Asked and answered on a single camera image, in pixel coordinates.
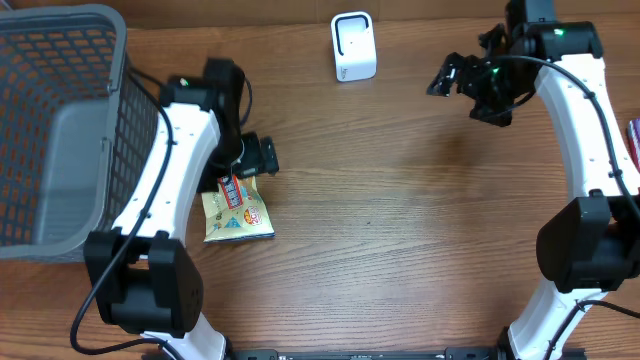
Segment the yellow snack packet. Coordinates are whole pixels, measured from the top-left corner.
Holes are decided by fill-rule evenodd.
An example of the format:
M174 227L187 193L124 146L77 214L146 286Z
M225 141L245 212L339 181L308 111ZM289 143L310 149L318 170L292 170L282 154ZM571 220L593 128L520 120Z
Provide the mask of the yellow snack packet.
M217 190L201 194L205 214L205 243L275 236L256 178L223 177Z

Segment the red purple pad pack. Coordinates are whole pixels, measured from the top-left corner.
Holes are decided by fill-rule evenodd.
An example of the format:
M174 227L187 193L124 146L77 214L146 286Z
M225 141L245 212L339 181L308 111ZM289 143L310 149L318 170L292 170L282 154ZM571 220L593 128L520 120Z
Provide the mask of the red purple pad pack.
M640 171L640 119L636 118L629 122L627 127L627 139L631 152L632 161L638 171Z

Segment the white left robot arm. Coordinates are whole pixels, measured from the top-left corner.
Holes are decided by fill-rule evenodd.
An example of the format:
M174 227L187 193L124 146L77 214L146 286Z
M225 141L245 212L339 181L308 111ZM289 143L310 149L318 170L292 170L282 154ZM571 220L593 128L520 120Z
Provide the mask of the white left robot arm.
M231 359L228 338L206 319L204 282L186 249L195 198L205 238L223 243L275 231L256 179L279 169L273 141L244 132L252 87L230 59L211 58L201 77L173 76L152 104L154 143L136 188L112 228L88 236L87 306L170 359Z

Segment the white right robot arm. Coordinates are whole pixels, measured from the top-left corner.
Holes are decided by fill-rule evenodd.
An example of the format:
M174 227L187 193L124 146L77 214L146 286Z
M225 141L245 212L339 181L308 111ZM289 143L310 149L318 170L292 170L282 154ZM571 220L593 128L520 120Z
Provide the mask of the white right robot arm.
M427 88L463 94L473 119L510 125L514 110L543 101L560 146L566 206L538 232L541 281L494 346L454 347L449 359L581 359L566 341L594 307L639 274L639 172L621 136L591 22L558 20L551 0L511 0L505 19L478 38L482 57L449 54Z

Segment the white barcode scanner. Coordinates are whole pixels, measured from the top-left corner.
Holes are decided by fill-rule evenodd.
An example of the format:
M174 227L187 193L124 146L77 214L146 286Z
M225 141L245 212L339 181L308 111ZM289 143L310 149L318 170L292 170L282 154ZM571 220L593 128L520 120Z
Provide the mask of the white barcode scanner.
M377 51L371 16L364 11L340 13L330 23L336 78L352 82L373 78Z

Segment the grey plastic shopping basket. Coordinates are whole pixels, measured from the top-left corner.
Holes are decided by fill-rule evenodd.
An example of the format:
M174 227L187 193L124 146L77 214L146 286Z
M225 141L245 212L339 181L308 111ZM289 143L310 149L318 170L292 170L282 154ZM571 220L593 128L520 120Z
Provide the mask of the grey plastic shopping basket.
M160 117L128 76L127 28L98 4L1 16L1 256L78 262L143 172Z

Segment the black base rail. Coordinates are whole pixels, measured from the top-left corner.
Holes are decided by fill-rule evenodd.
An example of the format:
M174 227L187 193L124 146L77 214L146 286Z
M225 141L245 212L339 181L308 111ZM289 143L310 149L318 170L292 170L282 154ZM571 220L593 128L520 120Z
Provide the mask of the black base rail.
M440 351L278 352L272 349L237 350L236 360L490 360L506 359L495 347L451 347Z

